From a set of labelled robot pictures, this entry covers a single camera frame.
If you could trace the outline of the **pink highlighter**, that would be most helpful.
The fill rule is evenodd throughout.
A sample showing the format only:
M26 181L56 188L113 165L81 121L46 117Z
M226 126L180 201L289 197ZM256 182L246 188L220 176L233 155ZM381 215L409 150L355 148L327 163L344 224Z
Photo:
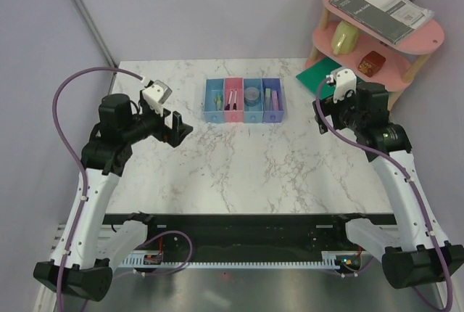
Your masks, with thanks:
M280 105L279 105L279 100L278 100L278 92L276 90L272 90L271 97L272 97L273 111L279 111Z

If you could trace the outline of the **blue whiteboard marker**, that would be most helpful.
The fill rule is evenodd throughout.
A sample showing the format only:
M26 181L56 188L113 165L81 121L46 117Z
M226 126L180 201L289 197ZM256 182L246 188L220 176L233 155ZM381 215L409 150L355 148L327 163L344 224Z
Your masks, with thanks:
M229 93L228 93L228 101L227 101L227 105L225 106L225 110L230 110L231 109L231 102L232 102L232 98L233 98L233 93L234 93L234 90L230 90Z

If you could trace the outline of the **light blue drawer box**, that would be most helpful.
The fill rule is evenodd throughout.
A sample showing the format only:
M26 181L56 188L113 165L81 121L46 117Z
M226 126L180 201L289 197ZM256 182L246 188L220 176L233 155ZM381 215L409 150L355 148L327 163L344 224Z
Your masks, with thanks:
M215 105L215 95L218 92L223 94L223 111L217 111ZM207 123L224 123L224 79L213 78L207 79L204 90L204 119Z

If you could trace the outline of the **purple drawer box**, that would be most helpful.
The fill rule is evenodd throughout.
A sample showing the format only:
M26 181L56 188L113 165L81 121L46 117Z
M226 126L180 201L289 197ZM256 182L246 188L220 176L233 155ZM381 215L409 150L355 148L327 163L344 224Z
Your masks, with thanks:
M284 100L283 100L283 91L280 78L262 78L262 94L263 94L263 109L265 102L264 91L266 88L271 90L276 90L278 92L278 100L280 105L279 111L273 111L272 106L272 97L271 97L271 106L269 111L263 110L263 122L264 123L281 123L283 120L284 114Z

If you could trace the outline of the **long green highlighter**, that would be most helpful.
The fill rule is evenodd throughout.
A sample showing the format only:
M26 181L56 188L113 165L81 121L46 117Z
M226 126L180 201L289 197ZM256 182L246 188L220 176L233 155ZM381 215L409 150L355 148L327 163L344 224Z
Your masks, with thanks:
M264 91L264 95L265 95L264 110L269 111L270 106L271 106L272 90L270 88L266 88Z

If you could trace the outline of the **pink drawer box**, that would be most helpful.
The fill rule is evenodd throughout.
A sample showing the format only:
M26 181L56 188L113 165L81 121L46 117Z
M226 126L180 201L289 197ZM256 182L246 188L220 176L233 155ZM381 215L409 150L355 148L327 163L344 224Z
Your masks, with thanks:
M224 80L224 116L227 123L241 123L244 120L244 82L243 78L225 78ZM238 90L237 110L233 110L233 98L231 109L225 110L230 90Z

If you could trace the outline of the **jar of rubber bands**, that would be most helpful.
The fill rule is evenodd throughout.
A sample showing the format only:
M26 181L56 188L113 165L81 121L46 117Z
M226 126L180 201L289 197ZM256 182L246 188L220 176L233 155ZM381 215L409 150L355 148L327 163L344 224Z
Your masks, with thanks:
M250 86L244 89L244 104L253 107L260 102L260 90L257 87Z

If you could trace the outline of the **teal blue drawer box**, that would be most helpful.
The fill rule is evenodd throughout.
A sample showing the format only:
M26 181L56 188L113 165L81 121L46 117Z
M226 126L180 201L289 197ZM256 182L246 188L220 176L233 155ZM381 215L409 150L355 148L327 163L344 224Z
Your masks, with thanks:
M263 118L263 94L262 80L260 78L245 78L244 89L250 86L257 87L260 90L259 104L248 107L244 104L244 122L245 123L261 123Z

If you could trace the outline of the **small green highlighter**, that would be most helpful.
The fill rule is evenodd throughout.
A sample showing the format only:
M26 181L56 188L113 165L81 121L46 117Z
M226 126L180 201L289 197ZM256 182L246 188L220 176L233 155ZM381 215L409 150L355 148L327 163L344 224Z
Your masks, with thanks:
M216 93L215 97L219 97L218 102L215 102L216 110L223 111L223 94L219 91Z

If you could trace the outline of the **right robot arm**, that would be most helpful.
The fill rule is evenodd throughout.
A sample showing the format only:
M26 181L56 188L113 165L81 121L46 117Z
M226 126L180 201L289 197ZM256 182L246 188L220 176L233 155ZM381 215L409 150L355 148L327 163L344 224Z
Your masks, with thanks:
M450 243L431 211L415 171L412 146L403 127L391 122L389 94L378 83L361 83L343 99L327 97L313 102L321 134L348 128L356 141L347 143L365 151L389 198L397 224L393 236L358 216L332 231L340 249L354 244L367 250L395 289L451 282L463 265L463 246Z

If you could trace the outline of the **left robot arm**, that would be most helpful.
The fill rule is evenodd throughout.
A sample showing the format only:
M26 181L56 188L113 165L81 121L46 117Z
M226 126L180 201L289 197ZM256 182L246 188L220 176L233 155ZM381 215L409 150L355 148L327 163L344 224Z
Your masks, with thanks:
M34 278L56 294L100 301L117 267L139 245L151 249L159 232L152 217L133 213L104 244L99 234L109 200L131 158L132 146L150 136L177 147L193 131L179 112L163 107L170 88L152 84L140 92L140 112L126 94L111 94L99 105L99 122L82 149L82 174L60 241L50 259L39 262Z

